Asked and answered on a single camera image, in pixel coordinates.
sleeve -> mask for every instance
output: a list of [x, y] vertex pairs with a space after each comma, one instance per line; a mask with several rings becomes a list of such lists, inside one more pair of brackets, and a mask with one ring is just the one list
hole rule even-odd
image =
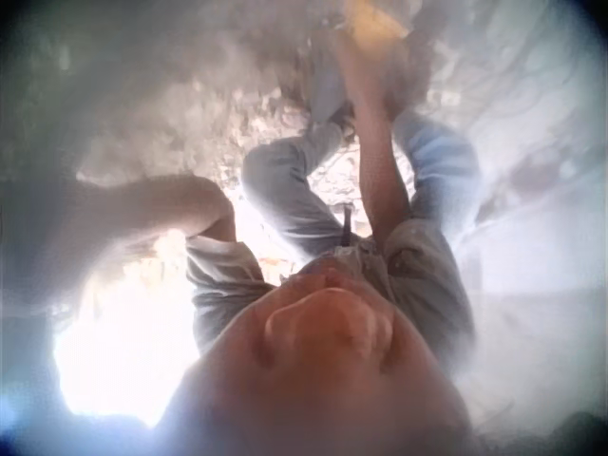
[[391, 288], [447, 373], [461, 370], [474, 343], [473, 318], [456, 260], [436, 223], [410, 219], [384, 251]]
[[264, 282], [254, 254], [242, 242], [191, 237], [186, 252], [187, 277], [195, 287], [194, 336], [202, 352], [238, 313], [273, 286]]

blue jeans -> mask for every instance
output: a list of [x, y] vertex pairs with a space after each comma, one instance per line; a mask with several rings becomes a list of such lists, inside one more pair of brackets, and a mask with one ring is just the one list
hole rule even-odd
[[[452, 247], [473, 223], [480, 203], [481, 173], [471, 144], [449, 128], [403, 113], [393, 126], [397, 156], [409, 160], [416, 193], [415, 218], [433, 219]], [[307, 177], [334, 154], [339, 127], [328, 123], [301, 138], [252, 150], [243, 164], [245, 195], [302, 262], [340, 245], [341, 223], [308, 184]], [[403, 160], [397, 165], [403, 174]]]

leg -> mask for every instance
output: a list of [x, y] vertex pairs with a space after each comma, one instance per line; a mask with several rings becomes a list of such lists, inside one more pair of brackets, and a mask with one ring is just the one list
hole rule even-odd
[[306, 178], [341, 141], [340, 128], [328, 123], [303, 138], [257, 147], [243, 164], [241, 183], [247, 200], [303, 262], [340, 245], [341, 224]]
[[454, 247], [479, 210], [482, 179], [472, 145], [407, 111], [395, 121], [394, 137], [414, 171], [413, 215], [436, 220]]

person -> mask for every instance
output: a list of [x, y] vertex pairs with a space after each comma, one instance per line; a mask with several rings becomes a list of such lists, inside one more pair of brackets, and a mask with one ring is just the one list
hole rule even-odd
[[[307, 183], [338, 149], [339, 124], [248, 154], [246, 197], [308, 264], [280, 287], [266, 284], [231, 216], [188, 239], [203, 355], [159, 426], [167, 453], [477, 451], [449, 380], [474, 334], [447, 241], [458, 241], [477, 208], [475, 154], [446, 127], [409, 111], [392, 118], [348, 35], [330, 44], [354, 108], [372, 239], [345, 246], [343, 227]], [[393, 121], [416, 175], [412, 200], [393, 157]]]

